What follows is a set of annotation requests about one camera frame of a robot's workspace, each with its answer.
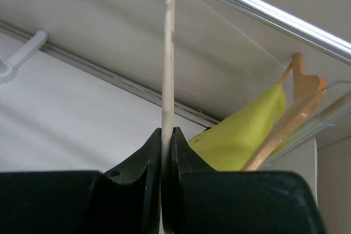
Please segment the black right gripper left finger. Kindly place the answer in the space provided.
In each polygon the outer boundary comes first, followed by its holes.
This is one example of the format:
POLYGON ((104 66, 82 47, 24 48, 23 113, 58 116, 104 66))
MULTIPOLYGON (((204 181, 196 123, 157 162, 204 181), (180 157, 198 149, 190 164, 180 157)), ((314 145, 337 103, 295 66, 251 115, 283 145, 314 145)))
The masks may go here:
POLYGON ((158 233, 161 129, 123 162, 1 173, 1 233, 158 233))

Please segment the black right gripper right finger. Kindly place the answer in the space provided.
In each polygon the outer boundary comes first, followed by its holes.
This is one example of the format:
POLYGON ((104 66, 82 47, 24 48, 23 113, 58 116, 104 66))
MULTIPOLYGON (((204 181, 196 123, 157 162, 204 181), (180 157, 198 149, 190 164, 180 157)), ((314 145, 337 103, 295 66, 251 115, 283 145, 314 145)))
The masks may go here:
POLYGON ((218 172, 171 137, 163 223, 173 233, 326 233, 312 192, 294 172, 218 172))

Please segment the white plastic hanger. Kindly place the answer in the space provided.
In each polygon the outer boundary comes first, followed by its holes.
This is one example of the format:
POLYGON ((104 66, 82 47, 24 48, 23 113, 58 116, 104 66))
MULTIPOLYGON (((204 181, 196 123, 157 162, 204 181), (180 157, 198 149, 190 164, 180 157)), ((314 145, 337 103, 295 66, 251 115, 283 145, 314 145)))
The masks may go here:
POLYGON ((173 233, 171 196, 171 138, 174 127, 174 13, 175 0, 165 0, 162 79, 161 213, 165 233, 173 233))

